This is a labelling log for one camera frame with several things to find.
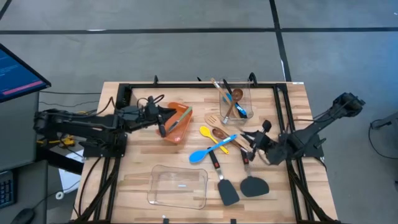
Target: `clear glass container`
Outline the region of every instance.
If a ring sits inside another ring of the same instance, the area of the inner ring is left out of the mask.
[[[248,119],[253,117],[253,110],[251,106],[251,94],[250,94],[250,84],[252,84],[252,82],[249,81],[247,78],[222,78],[218,82],[218,84],[224,90],[229,99],[231,99],[232,96],[231,94],[229,94],[229,91],[226,85],[224,84],[224,80],[227,81],[231,91],[233,91],[235,88],[239,88],[242,90],[243,97],[238,101],[238,105],[243,110],[241,111],[246,114],[247,118],[236,117],[234,111],[232,111],[230,112],[228,119],[226,119],[226,114],[229,110],[230,105],[225,100],[223,94],[219,93],[221,122],[226,121],[225,124],[229,125],[244,124]]]
[[[201,209],[206,205],[208,175],[204,169],[156,165],[151,172],[150,204]]]

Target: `wooden table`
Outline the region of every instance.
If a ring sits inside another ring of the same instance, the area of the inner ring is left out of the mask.
[[[118,82],[104,83],[99,110],[105,107],[111,96],[116,99],[119,84]],[[312,114],[304,85],[302,83],[287,83],[287,87],[294,119],[311,119]],[[121,160],[112,223],[162,223],[164,218],[169,218],[171,223],[229,223],[232,218],[237,219],[238,223],[295,223],[285,162],[279,166],[267,166],[256,157],[250,163],[252,175],[266,180],[270,192],[267,195],[246,198],[239,189],[240,182],[247,177],[240,152],[231,144],[226,145],[230,155],[216,150],[224,176],[233,183],[241,198],[238,203],[229,207],[225,207],[220,200],[217,190],[219,179],[210,157],[207,156],[195,167],[189,163],[188,157],[193,151],[213,145],[209,139],[200,134],[199,127],[204,125],[210,128],[204,121],[206,114],[219,114],[219,94],[215,88],[206,90],[202,88],[133,89],[133,95],[136,98],[147,98],[160,94],[165,95],[165,98],[159,103],[160,106],[166,107],[167,103],[172,101],[193,106],[192,121],[185,134],[185,139],[179,145],[162,140],[155,133],[157,126],[129,134],[126,154]],[[262,129],[262,122],[268,119],[272,123],[269,136],[277,139],[280,129],[272,89],[252,88],[251,97],[254,117],[242,128],[245,131]],[[280,98],[284,120],[287,121],[282,94],[280,94]],[[113,113],[112,107],[109,107],[103,114],[109,113]],[[297,129],[305,128],[308,124],[303,121],[295,123]],[[91,158],[85,162],[82,180],[86,179],[95,160],[95,158]],[[82,208],[86,208],[90,204],[98,191],[103,160],[100,160],[90,175],[83,195]],[[327,215],[337,219],[325,168],[312,158],[304,158],[303,163],[310,193]],[[208,173],[206,206],[201,210],[195,210],[148,203],[147,191],[150,189],[150,172],[158,164],[169,167],[205,169]],[[80,182],[78,195],[80,195],[82,185],[83,181]],[[299,200],[302,216],[306,218],[301,193],[299,193]],[[107,202],[108,195],[105,195],[101,218],[105,217]]]

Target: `concrete floor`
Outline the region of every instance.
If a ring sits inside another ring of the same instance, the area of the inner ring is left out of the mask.
[[[276,0],[282,28],[398,27],[398,2],[389,0]],[[266,0],[12,0],[0,30],[273,27]],[[363,112],[322,131],[330,187],[347,223],[398,220],[397,160],[378,156],[369,123],[397,111],[398,32],[282,33],[293,81],[305,82],[313,114],[344,91],[366,101]],[[223,34],[0,35],[0,42],[53,84],[52,91],[101,91],[104,81],[203,80],[254,72],[283,81],[273,32]],[[40,94],[73,105],[98,95]],[[74,110],[90,110],[96,103]],[[381,153],[398,157],[391,127],[372,133]],[[60,186],[50,169],[49,192]],[[75,193],[49,200],[48,223],[66,222]]]

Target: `computer screen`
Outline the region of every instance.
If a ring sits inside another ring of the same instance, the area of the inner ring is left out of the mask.
[[[50,86],[49,81],[0,44],[0,103]]]

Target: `wooden spatula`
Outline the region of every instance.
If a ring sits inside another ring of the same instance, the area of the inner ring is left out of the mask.
[[[218,117],[216,115],[208,115],[205,116],[205,121],[207,124],[209,124],[210,126],[214,127],[214,128],[218,128],[220,130],[222,130],[225,134],[227,134],[228,136],[233,135],[233,133],[228,130],[228,128],[224,127],[223,124],[221,123],[220,119],[218,119]],[[247,151],[251,152],[251,147],[248,144],[248,142],[246,142],[246,140],[241,139],[241,136],[239,135],[238,138],[235,139],[235,141],[237,143],[239,143],[243,148],[245,148]]]

